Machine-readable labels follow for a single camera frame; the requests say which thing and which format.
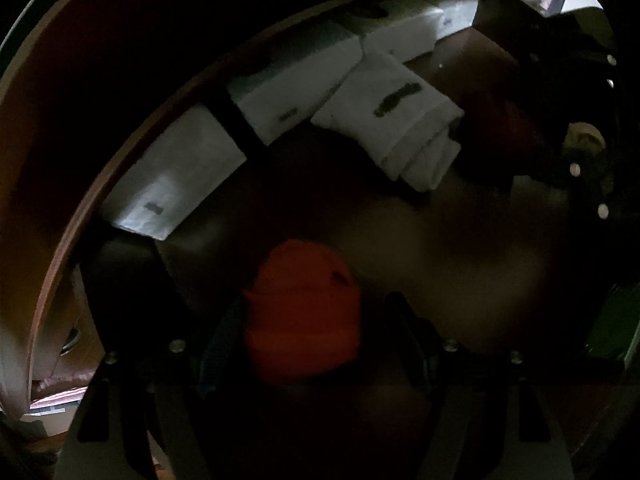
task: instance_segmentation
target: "curved wooden panel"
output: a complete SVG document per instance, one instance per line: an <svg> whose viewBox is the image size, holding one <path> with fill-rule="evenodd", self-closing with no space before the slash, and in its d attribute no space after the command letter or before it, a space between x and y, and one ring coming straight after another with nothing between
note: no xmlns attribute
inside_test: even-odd
<svg viewBox="0 0 640 480"><path fill-rule="evenodd" d="M63 0L44 17L0 80L0 402L7 413L28 407L42 319L100 197L232 56L158 108L162 102L211 59L238 44L236 54L250 48L259 31L254 41L348 1Z"/></svg>

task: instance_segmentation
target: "folded white sock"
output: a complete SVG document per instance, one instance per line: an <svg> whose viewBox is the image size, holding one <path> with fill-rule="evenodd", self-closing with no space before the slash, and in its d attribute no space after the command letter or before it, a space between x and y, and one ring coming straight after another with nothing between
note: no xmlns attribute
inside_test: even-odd
<svg viewBox="0 0 640 480"><path fill-rule="evenodd" d="M389 178L397 180L431 139L445 129L448 132L463 113L392 56L372 51L365 53L311 122L356 140ZM429 156L435 158L435 151ZM408 172L409 179L418 179L422 167ZM421 180L416 182L424 187Z"/></svg>
<svg viewBox="0 0 640 480"><path fill-rule="evenodd" d="M443 128L425 144L402 172L402 179L416 191L436 189L460 152L460 144L449 139Z"/></svg>

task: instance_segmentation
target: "bolt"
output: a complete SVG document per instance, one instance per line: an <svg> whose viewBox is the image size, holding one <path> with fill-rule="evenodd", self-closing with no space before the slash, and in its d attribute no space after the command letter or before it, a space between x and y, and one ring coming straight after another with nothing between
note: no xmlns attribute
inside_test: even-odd
<svg viewBox="0 0 640 480"><path fill-rule="evenodd" d="M174 354L184 352L185 348L187 348L187 342L184 339L174 339L169 343L169 350Z"/></svg>
<svg viewBox="0 0 640 480"><path fill-rule="evenodd" d="M603 220L609 218L609 208L607 207L607 204L600 204L598 206L598 216Z"/></svg>
<svg viewBox="0 0 640 480"><path fill-rule="evenodd" d="M456 339L443 339L442 348L445 352L457 352L460 348L460 343Z"/></svg>
<svg viewBox="0 0 640 480"><path fill-rule="evenodd" d="M569 165L569 173L571 173L572 176L580 176L580 164L572 162Z"/></svg>
<svg viewBox="0 0 640 480"><path fill-rule="evenodd" d="M104 357L104 363L107 365L114 365L118 362L118 353L117 352L109 352Z"/></svg>
<svg viewBox="0 0 640 480"><path fill-rule="evenodd" d="M515 365L521 365L522 364L522 354L520 352L518 352L517 350L513 350L510 354L509 354L509 359L511 360L511 362Z"/></svg>

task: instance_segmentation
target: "green object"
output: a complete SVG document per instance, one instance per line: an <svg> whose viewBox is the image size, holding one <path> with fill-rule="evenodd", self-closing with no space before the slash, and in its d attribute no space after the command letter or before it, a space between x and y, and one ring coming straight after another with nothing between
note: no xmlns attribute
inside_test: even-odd
<svg viewBox="0 0 640 480"><path fill-rule="evenodd" d="M587 337L592 357L625 359L640 321L640 284L616 286L604 301Z"/></svg>

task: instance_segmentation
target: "red knit hat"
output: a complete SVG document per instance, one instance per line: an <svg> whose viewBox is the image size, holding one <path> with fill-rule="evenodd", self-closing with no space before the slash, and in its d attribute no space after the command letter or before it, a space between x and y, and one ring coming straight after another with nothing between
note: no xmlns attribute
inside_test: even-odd
<svg viewBox="0 0 640 480"><path fill-rule="evenodd" d="M244 341L262 380L308 378L357 357L360 289L328 247L302 240L279 245L244 296Z"/></svg>

